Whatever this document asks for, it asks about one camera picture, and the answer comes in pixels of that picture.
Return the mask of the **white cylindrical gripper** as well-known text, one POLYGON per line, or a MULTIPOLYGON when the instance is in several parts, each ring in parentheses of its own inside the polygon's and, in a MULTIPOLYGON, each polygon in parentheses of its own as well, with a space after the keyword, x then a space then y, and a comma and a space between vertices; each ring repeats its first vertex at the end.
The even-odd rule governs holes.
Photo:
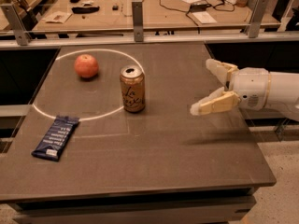
POLYGON ((193 116, 226 112, 235 106, 252 110, 263 108, 270 78, 268 71, 263 68, 250 67, 238 70, 234 64, 214 59, 206 60, 206 68, 222 85, 226 86, 230 81, 229 91, 218 88, 193 104, 190 108, 193 116))

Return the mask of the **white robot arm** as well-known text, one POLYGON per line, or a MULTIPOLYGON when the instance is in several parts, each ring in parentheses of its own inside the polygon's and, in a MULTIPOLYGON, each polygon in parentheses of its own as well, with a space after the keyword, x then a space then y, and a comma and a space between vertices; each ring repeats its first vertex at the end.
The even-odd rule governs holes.
POLYGON ((264 68, 239 69, 214 59, 206 60, 206 68, 222 87, 193 104, 192 115, 226 112, 238 106, 250 110, 268 108, 288 119, 299 120, 298 74, 270 72, 264 68))

